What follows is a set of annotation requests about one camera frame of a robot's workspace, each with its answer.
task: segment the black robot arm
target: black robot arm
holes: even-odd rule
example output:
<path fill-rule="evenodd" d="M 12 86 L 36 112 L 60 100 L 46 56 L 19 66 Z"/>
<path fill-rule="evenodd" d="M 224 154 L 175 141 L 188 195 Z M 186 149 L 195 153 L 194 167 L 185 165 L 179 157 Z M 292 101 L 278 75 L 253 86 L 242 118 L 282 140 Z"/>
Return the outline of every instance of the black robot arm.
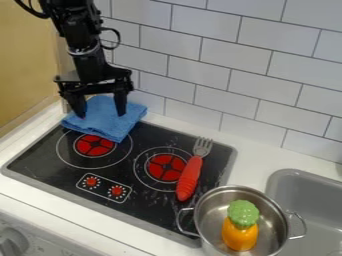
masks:
<path fill-rule="evenodd" d="M 55 82 L 60 95 L 68 101 L 75 113 L 86 115 L 85 95 L 114 93 L 114 101 L 119 116 L 126 113 L 127 95 L 132 91 L 132 71 L 116 68 L 105 60 L 104 49 L 114 50 L 120 45 L 121 36 L 115 29 L 102 27 L 101 12 L 93 0 L 38 0 L 42 12 L 23 0 L 14 0 L 24 10 L 41 18 L 51 18 L 61 37 L 66 39 L 68 53 L 73 58 L 76 70 L 57 75 Z M 111 30 L 117 36 L 114 47 L 102 46 L 100 34 Z"/>

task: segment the orange pepper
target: orange pepper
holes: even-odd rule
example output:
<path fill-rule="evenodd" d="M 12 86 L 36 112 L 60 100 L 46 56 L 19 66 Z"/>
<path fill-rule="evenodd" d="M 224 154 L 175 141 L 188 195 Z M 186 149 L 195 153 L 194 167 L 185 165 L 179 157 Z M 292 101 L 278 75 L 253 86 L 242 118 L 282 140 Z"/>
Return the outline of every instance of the orange pepper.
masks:
<path fill-rule="evenodd" d="M 255 224 L 247 229 L 238 229 L 227 217 L 222 228 L 224 243 L 235 251 L 248 251 L 252 249 L 258 239 L 259 227 Z"/>

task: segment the fork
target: fork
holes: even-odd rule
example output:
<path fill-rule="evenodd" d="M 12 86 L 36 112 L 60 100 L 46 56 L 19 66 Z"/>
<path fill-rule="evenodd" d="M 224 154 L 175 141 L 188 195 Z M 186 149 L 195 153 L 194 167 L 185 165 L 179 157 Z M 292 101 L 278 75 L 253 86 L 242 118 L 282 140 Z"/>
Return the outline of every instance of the fork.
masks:
<path fill-rule="evenodd" d="M 177 183 L 176 195 L 179 201 L 186 201 L 194 193 L 201 174 L 203 158 L 210 153 L 212 147 L 213 140 L 197 138 L 193 148 L 194 156 L 190 158 Z"/>

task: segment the stainless steel pot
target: stainless steel pot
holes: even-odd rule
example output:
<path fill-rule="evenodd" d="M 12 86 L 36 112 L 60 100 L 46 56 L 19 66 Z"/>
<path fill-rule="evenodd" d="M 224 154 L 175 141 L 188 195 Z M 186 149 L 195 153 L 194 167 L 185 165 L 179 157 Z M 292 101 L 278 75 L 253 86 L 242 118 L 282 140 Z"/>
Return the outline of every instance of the stainless steel pot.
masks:
<path fill-rule="evenodd" d="M 260 211 L 258 242 L 252 250 L 246 252 L 229 249 L 221 239 L 222 224 L 227 217 L 229 204 L 238 199 L 254 203 Z M 198 234 L 185 231 L 181 226 L 184 213 L 189 211 L 193 211 Z M 298 218 L 302 225 L 301 235 L 290 235 L 289 219 L 293 216 Z M 180 210 L 176 222 L 182 233 L 200 237 L 205 253 L 210 256 L 274 256 L 283 249 L 288 239 L 302 238 L 307 232 L 305 221 L 299 214 L 285 213 L 263 193 L 242 186 L 218 187 L 208 191 L 200 198 L 195 208 Z"/>

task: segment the toy stove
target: toy stove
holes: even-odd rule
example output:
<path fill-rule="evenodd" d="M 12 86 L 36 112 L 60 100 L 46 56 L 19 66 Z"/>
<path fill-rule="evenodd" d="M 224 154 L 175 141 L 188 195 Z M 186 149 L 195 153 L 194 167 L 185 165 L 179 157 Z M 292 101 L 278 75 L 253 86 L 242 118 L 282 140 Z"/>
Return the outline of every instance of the toy stove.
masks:
<path fill-rule="evenodd" d="M 208 190 L 225 185 L 235 157 L 233 148 L 215 143 L 204 159 L 195 194 L 189 201 L 179 202 L 177 181 L 191 158 L 195 140 L 146 123 L 138 123 L 120 144 L 57 126 L 10 162 L 3 173 L 194 246 L 195 238 L 178 231 L 176 214 L 181 208 L 193 207 Z M 190 219 L 185 216 L 184 223 L 194 231 Z"/>

